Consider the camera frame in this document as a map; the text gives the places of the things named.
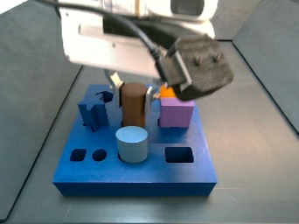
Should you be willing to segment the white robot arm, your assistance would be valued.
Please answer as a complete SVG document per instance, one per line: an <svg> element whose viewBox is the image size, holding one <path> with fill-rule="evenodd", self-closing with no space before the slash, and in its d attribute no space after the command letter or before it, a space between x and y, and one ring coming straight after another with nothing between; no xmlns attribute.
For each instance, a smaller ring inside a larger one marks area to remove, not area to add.
<svg viewBox="0 0 299 224"><path fill-rule="evenodd" d="M61 43L72 63L105 70L120 107L125 88L117 74L148 76L148 107L160 87L187 102L220 89L215 80L221 53L211 0L59 0Z"/></svg>

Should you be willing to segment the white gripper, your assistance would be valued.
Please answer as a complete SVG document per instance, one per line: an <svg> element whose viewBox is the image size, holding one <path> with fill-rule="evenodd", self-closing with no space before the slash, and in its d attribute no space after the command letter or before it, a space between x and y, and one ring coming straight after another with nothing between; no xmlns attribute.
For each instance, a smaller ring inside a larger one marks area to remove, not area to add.
<svg viewBox="0 0 299 224"><path fill-rule="evenodd" d="M180 25L192 31L215 37L211 18L215 7L204 7L199 16L176 15L169 7L145 7L147 16L157 16L168 24ZM61 39L64 54L69 61L91 67L105 68L104 74L121 107L121 81L117 72L159 78L155 60L137 38L105 34L103 17L79 10L60 10ZM151 111L152 103L160 99L160 88L149 85L144 95L144 113Z"/></svg>

